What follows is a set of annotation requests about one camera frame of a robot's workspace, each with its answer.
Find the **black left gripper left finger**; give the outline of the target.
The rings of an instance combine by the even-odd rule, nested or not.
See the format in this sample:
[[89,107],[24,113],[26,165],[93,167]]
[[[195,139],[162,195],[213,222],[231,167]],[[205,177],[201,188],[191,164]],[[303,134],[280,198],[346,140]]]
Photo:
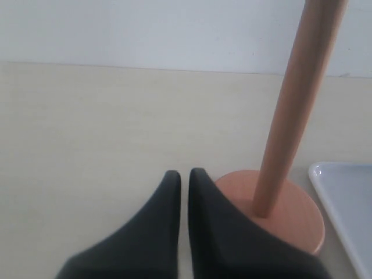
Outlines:
[[177,278],[180,207],[181,177],[169,170],[131,220],[72,256],[57,278]]

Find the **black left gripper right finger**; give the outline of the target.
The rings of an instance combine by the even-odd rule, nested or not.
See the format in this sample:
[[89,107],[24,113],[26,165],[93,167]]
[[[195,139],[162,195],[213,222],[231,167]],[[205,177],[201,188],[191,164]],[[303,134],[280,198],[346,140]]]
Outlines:
[[203,168],[189,175],[194,278],[329,278],[317,257],[266,232],[217,189]]

